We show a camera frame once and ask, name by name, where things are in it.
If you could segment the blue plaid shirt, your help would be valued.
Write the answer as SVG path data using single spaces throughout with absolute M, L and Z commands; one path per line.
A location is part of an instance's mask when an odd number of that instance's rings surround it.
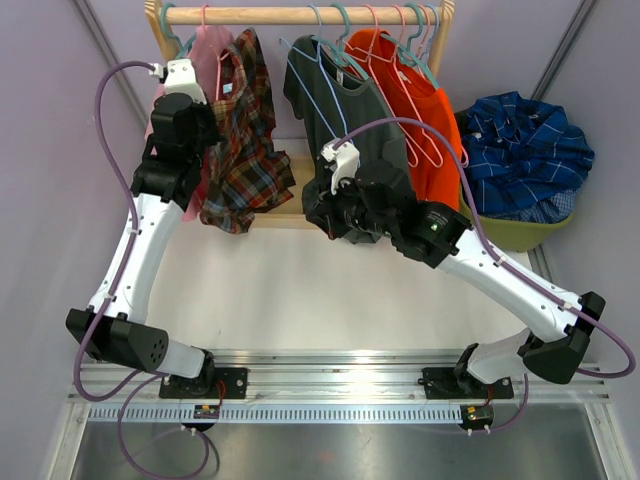
M 476 100 L 461 128 L 465 169 L 480 215 L 514 214 L 565 190 L 582 188 L 595 153 L 563 107 L 516 91 Z

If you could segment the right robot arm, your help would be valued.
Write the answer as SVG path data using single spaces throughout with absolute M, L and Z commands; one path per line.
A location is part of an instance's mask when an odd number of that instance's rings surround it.
M 476 396 L 512 375 L 532 373 L 566 385 L 577 373 L 594 328 L 569 309 L 599 319 L 606 302 L 598 294 L 563 291 L 509 263 L 501 250 L 482 244 L 464 215 L 417 200 L 408 176 L 384 161 L 344 176 L 335 162 L 319 158 L 303 198 L 306 219 L 330 239 L 386 237 L 404 257 L 466 281 L 525 324 L 503 340 L 470 344 L 453 368 L 452 388 Z

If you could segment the light blue wire hanger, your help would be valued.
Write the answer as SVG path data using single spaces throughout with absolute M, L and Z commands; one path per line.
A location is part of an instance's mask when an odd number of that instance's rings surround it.
M 357 86 L 368 75 L 321 32 L 301 36 L 293 43 L 281 38 L 279 43 L 288 48 L 283 93 L 294 116 L 304 122 L 310 150 L 316 154 L 328 141 L 348 133 L 342 101 L 348 91 L 344 80 L 351 77 L 346 69 L 355 68 Z

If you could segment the pink hanger with plaid shirt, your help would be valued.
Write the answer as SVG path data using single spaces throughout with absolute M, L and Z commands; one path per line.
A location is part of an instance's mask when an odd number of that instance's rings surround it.
M 223 25 L 206 24 L 207 5 L 201 8 L 201 25 L 196 30 L 196 73 L 207 99 L 213 102 L 221 92 L 221 64 L 234 37 Z

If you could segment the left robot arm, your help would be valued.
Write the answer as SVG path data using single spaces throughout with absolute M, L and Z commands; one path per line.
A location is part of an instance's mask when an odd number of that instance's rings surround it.
M 69 311 L 66 327 L 80 344 L 80 356 L 181 377 L 191 396 L 203 398 L 216 385 L 210 354 L 171 339 L 146 320 L 165 249 L 200 184 L 205 155 L 219 132 L 203 94 L 158 97 L 150 123 L 152 132 L 127 191 L 134 210 L 101 286 L 87 307 Z

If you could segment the red brown plaid shirt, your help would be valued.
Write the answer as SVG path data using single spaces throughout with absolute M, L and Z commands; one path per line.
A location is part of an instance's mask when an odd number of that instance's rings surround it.
M 233 37 L 212 109 L 220 141 L 211 147 L 209 191 L 199 218 L 205 225 L 242 234 L 257 213 L 293 198 L 295 179 L 289 156 L 274 147 L 271 81 L 257 33 L 247 28 Z

